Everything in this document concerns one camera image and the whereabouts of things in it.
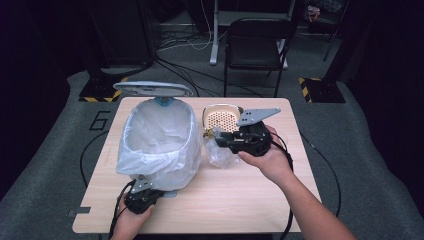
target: plastic bag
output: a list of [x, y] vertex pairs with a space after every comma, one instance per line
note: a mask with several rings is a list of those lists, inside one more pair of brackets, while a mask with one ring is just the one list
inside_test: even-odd
[[[222, 131], [224, 130], [219, 128], [211, 129], [212, 135], [215, 137]], [[229, 148], [219, 147], [215, 137], [206, 136], [203, 138], [209, 162], [219, 168], [228, 168], [232, 164], [239, 162], [237, 154], [233, 154]]]
[[138, 104], [122, 133], [116, 171], [143, 175], [153, 189], [185, 187], [199, 169], [201, 136], [193, 109], [181, 100]]

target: black cable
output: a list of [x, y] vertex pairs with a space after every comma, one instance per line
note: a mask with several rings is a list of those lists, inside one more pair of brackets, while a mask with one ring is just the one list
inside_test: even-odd
[[168, 35], [167, 37], [162, 37], [162, 42], [159, 44], [159, 49], [158, 51], [162, 50], [162, 49], [166, 49], [172, 46], [176, 46], [177, 43], [179, 42], [189, 42], [189, 41], [196, 41], [198, 39], [200, 39], [199, 35], [196, 33], [192, 33], [188, 36], [184, 36], [184, 37], [176, 37], [176, 31], [168, 31], [168, 32], [164, 32], [162, 34], [166, 34]]
[[331, 172], [333, 173], [334, 179], [336, 181], [336, 185], [337, 185], [337, 191], [338, 191], [338, 204], [337, 204], [337, 210], [336, 210], [336, 217], [339, 217], [340, 214], [340, 208], [342, 205], [342, 193], [341, 193], [341, 188], [340, 188], [340, 183], [339, 183], [339, 178], [337, 177], [336, 171], [334, 170], [333, 166], [330, 164], [330, 161], [328, 161], [328, 159], [311, 143], [309, 142], [309, 140], [305, 137], [305, 135], [301, 132], [300, 135], [302, 136], [303, 139], [305, 139], [305, 141], [311, 145], [311, 147], [322, 157], [322, 159], [324, 159], [324, 161], [327, 163], [327, 165], [330, 167]]
[[216, 94], [217, 96], [220, 96], [219, 93], [217, 93], [217, 92], [214, 92], [214, 91], [205, 89], [205, 88], [200, 87], [199, 85], [195, 84], [194, 81], [193, 81], [193, 79], [191, 78], [190, 74], [187, 71], [183, 70], [184, 68], [180, 67], [179, 65], [174, 64], [174, 63], [170, 63], [168, 61], [165, 61], [165, 60], [161, 59], [160, 57], [156, 57], [156, 60], [157, 61], [164, 62], [166, 64], [169, 64], [172, 67], [174, 67], [175, 69], [177, 69], [181, 74], [177, 74], [174, 71], [172, 71], [171, 69], [165, 67], [163, 64], [159, 63], [161, 66], [167, 68], [168, 70], [174, 72], [175, 74], [177, 74], [178, 76], [180, 76], [181, 78], [183, 78], [185, 81], [189, 82], [196, 89], [196, 91], [197, 91], [197, 88], [198, 88], [198, 89], [201, 89], [204, 92], [208, 93], [212, 97], [214, 97], [214, 95], [212, 93]]
[[113, 218], [112, 218], [112, 222], [110, 224], [110, 229], [109, 229], [109, 239], [111, 239], [113, 236], [113, 231], [115, 229], [115, 225], [116, 225], [116, 222], [118, 221], [119, 216], [121, 216], [121, 214], [127, 209], [127, 207], [125, 207], [117, 215], [119, 202], [121, 201], [122, 195], [124, 195], [125, 189], [127, 189], [129, 186], [133, 186], [135, 182], [136, 180], [134, 179], [131, 182], [127, 183], [127, 185], [125, 185], [125, 187], [122, 189], [121, 193], [119, 194], [118, 198], [116, 199], [115, 210], [113, 212]]
[[[206, 76], [206, 77], [209, 77], [209, 78], [212, 78], [212, 79], [218, 80], [218, 81], [220, 81], [220, 82], [224, 82], [224, 80], [222, 80], [222, 79], [220, 79], [220, 78], [214, 77], [214, 76], [212, 76], [212, 75], [209, 75], [209, 74], [206, 74], [206, 73], [203, 73], [203, 72], [200, 72], [200, 71], [197, 71], [197, 70], [194, 70], [194, 69], [191, 69], [191, 68], [188, 68], [188, 67], [185, 67], [185, 66], [182, 66], [182, 65], [176, 64], [176, 63], [168, 62], [168, 61], [166, 61], [166, 60], [164, 60], [164, 59], [160, 58], [159, 56], [156, 56], [156, 58], [157, 58], [158, 60], [162, 61], [162, 62], [165, 62], [165, 63], [169, 64], [169, 65], [173, 65], [173, 66], [176, 66], [176, 67], [180, 67], [180, 68], [183, 68], [183, 69], [186, 69], [186, 70], [189, 70], [189, 71], [192, 71], [192, 72], [195, 72], [195, 73], [201, 74], [201, 75], [203, 75], [203, 76]], [[263, 96], [262, 96], [261, 94], [259, 94], [259, 93], [255, 92], [255, 91], [253, 91], [253, 90], [251, 90], [251, 89], [248, 89], [247, 87], [240, 86], [240, 85], [236, 85], [236, 84], [231, 84], [231, 83], [230, 83], [230, 85], [233, 85], [233, 86], [239, 87], [239, 88], [241, 88], [241, 89], [244, 89], [244, 90], [246, 90], [246, 91], [251, 92], [251, 93], [252, 93], [252, 94], [254, 94], [254, 95], [257, 95], [257, 96], [259, 96], [259, 97], [263, 98]]]
[[94, 142], [94, 141], [96, 141], [96, 139], [97, 138], [99, 138], [99, 137], [101, 137], [101, 136], [103, 136], [104, 134], [106, 134], [106, 133], [108, 133], [109, 131], [106, 131], [106, 132], [102, 132], [102, 133], [100, 133], [99, 135], [97, 135], [96, 137], [94, 137], [85, 147], [84, 147], [84, 150], [81, 152], [81, 156], [80, 156], [80, 172], [81, 172], [81, 177], [82, 177], [82, 180], [84, 181], [84, 186], [85, 186], [85, 188], [87, 188], [88, 187], [88, 183], [87, 183], [87, 179], [85, 178], [85, 175], [84, 175], [84, 170], [83, 170], [83, 167], [82, 167], [82, 160], [83, 160], [83, 157], [84, 157], [84, 154], [85, 154], [85, 152], [87, 151], [87, 149], [88, 149], [88, 147], [90, 147], [90, 145]]
[[[287, 161], [288, 161], [288, 163], [289, 163], [290, 169], [293, 171], [293, 159], [292, 159], [292, 157], [291, 157], [290, 153], [288, 152], [288, 149], [287, 149], [287, 145], [286, 145], [286, 143], [285, 143], [285, 142], [284, 142], [284, 140], [283, 140], [280, 136], [278, 136], [277, 134], [275, 134], [275, 133], [271, 133], [271, 134], [273, 134], [273, 135], [277, 136], [277, 137], [280, 139], [280, 141], [283, 143], [284, 147], [283, 147], [283, 146], [281, 146], [280, 144], [278, 144], [278, 143], [274, 142], [273, 140], [270, 140], [269, 142], [270, 142], [272, 145], [276, 146], [278, 149], [280, 149], [280, 150], [284, 153], [284, 155], [286, 156]], [[288, 233], [289, 233], [289, 231], [290, 231], [290, 228], [291, 228], [291, 226], [292, 226], [292, 223], [293, 223], [293, 212], [292, 212], [292, 210], [291, 210], [291, 208], [290, 208], [290, 211], [289, 211], [289, 219], [287, 220], [286, 228], [284, 229], [283, 233], [281, 234], [280, 240], [282, 240], [282, 239], [286, 238], [287, 234], [288, 234]]]

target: wall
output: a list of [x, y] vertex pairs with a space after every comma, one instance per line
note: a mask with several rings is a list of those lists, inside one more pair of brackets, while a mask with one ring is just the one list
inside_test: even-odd
[[22, 1], [0, 3], [0, 198], [66, 104], [69, 85]]
[[379, 4], [355, 79], [348, 83], [372, 140], [424, 216], [422, 1]]

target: metal bracket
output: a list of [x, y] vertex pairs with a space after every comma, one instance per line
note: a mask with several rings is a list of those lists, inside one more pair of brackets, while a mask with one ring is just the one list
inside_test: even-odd
[[248, 126], [258, 123], [267, 117], [281, 112], [280, 108], [246, 109], [240, 115], [237, 126]]
[[141, 191], [144, 191], [146, 189], [149, 189], [152, 187], [152, 183], [146, 181], [145, 179], [138, 179], [135, 183], [134, 186], [131, 189], [131, 193], [138, 193]]

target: plastic wrap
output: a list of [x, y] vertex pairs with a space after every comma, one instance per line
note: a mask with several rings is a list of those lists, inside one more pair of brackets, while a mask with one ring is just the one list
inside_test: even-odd
[[237, 154], [233, 154], [229, 148], [219, 147], [215, 141], [215, 137], [218, 137], [219, 133], [225, 130], [212, 128], [210, 131], [212, 132], [212, 136], [203, 138], [206, 156], [209, 162], [219, 168], [228, 168], [232, 164], [239, 162], [240, 160]]

